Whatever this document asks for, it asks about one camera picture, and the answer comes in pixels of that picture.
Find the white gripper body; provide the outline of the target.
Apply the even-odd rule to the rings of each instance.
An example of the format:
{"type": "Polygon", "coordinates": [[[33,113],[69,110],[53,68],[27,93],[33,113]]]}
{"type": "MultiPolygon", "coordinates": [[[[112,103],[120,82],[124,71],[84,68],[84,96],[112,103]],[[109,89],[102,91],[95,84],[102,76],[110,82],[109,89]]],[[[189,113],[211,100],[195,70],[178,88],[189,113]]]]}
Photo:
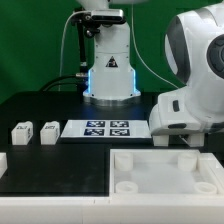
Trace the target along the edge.
{"type": "MultiPolygon", "coordinates": [[[[168,147],[171,138],[175,138],[172,135],[160,135],[153,136],[153,143],[155,146],[164,146],[168,147]]],[[[181,134],[178,136],[178,139],[182,140],[185,144],[190,147],[203,147],[204,146],[204,134],[181,134]]]]}

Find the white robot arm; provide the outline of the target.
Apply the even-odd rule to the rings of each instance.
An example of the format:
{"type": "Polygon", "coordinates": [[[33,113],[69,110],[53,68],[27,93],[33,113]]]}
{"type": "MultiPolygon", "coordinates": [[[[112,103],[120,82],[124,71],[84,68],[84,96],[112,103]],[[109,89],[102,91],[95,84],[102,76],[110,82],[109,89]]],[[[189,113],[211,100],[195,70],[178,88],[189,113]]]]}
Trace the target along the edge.
{"type": "MultiPolygon", "coordinates": [[[[109,5],[143,0],[77,1],[86,34],[94,39],[84,100],[116,106],[137,100],[141,93],[129,59],[134,29],[122,10],[109,5]]],[[[224,0],[176,15],[166,31],[165,55],[185,86],[158,96],[149,116],[154,144],[166,146],[171,135],[182,135],[189,146],[202,146],[207,133],[224,131],[224,0]]]]}

